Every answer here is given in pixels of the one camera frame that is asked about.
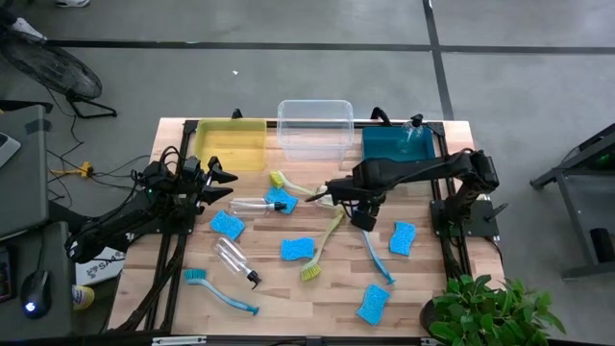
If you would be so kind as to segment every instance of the blue dish brush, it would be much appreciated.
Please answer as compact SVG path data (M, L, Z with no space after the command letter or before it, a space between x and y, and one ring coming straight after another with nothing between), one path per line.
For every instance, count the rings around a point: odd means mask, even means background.
M212 284L210 284L209 281L205 280L206 276L207 272L204 269L187 269L184 272L184 279L187 284L203 285L226 304L237 309L250 311L253 315L256 315L258 313L258 308L249 306L245 303L236 301L235 299L225 296L222 292L220 292Z

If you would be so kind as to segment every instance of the black robotic arm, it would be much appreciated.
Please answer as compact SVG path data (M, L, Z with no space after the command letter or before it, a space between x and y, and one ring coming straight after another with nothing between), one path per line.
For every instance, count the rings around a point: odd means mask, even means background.
M353 168L352 177L326 182L327 191L308 201L330 194L335 205L354 208L353 225L372 231L387 191L397 184L444 178L458 178L463 182L457 194L445 201L447 218L454 224L468 222L472 204L479 195L493 192L500 184L491 157L482 151L464 149L431 160L365 160Z

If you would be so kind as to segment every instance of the robotic arm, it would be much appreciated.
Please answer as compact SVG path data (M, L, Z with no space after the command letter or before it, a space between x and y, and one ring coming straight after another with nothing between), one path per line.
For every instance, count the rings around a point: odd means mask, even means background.
M209 160L209 171L201 169L196 157L178 158L179 174L172 173L166 158L178 154L177 149L165 149L159 161L151 162L142 173L133 172L133 189L124 202L107 214L90 218L64 244L69 258L86 263L105 247L126 252L134 240L145 234L190 234L194 218L205 207L233 192L229 187L213 187L237 180L222 170L217 157Z
M335 205L354 208L351 217L353 225L372 231L388 190L397 184L451 177L463 182L457 194L445 201L446 217L457 225L469 221L470 208L479 195L493 192L500 184L491 157L485 156L482 151L464 149L431 160L366 160L353 168L352 177L326 182L327 191L308 201L330 194Z

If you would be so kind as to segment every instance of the blue sponge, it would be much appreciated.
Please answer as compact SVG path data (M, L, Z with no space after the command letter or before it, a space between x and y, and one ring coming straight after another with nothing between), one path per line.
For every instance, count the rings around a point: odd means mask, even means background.
M370 284L365 290L363 304L357 310L357 315L372 326L381 322L384 304L391 294L375 284Z
M238 217L229 216L223 210L219 211L209 222L211 228L232 240L237 239L246 227Z
M395 232L388 243L388 249L394 254L410 255L410 245L414 241L416 231L414 225L406 222L396 222Z
M280 256L282 260L311 259L314 257L314 239L309 237L295 240L282 239Z
M286 203L286 208L280 210L283 213L292 213L299 202L299 198L289 195L283 188L271 187L265 195L265 200L268 203Z

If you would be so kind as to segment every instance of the brush handle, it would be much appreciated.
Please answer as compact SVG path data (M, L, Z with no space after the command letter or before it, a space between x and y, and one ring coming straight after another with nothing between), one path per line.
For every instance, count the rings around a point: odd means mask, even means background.
M329 228L327 229L327 231L323 235L323 241L321 241L320 246L318 247L318 251L316 251L316 256L314 256L314 259L313 259L314 262L317 262L318 259L320 259L320 255L323 253L323 248L325 247L325 243L327 242L327 239L329 238L329 235L331 235L331 233L333 233L333 230L335 230L335 228L337 228L337 226L339 225L339 222L342 220L342 218L344 218L344 213L343 212L341 212L339 215L337 215L336 218L329 225Z
M281 171L278 171L278 175L280 176L280 178L282 178L282 181L284 182L284 186L285 187L288 187L288 188L291 188L291 189L294 189L294 190L297 190L297 191L301 191L301 192L303 192L303 193L305 193L306 195L309 195L309 196L313 196L315 194L314 191L311 191L311 190L309 190L309 189L307 189L305 187L301 187L299 185L292 184L285 177L285 175Z
M374 263L376 264L378 269L387 279L386 284L395 283L395 279L391 277L391 273L389 273L388 270L386 270L384 263L382 263L381 259L378 258L378 255L376 255L376 250L374 250L372 243L369 241L369 234L367 233L367 231L362 231L362 232L363 232L363 236L365 237L365 242L367 243L367 248L369 249L369 254L372 256L372 260L374 260Z
M309 196L313 196L314 195L314 191L311 191L311 190L309 190L309 189L307 189L305 187L300 187L299 185L294 185L294 184L292 184L289 181L284 181L284 183L285 183L286 187L288 187L288 188L291 188L291 189L294 189L294 190L297 190L297 191L301 191L301 192L303 192L303 193L305 193L306 195L309 195Z
M228 304L228 305L230 305L230 306L232 306L234 308L250 311L253 315L256 315L257 312L258 312L258 308L249 306L249 305L247 305L247 304L245 304L243 302L239 302L239 301L236 301L233 298L227 297L226 295L224 295L224 293L222 293L219 290L217 290L207 280L200 279L200 280L198 280L198 284L205 286L207 289L209 289L211 292L213 292L213 294L215 294L218 298L220 298L223 302L225 302L226 304Z

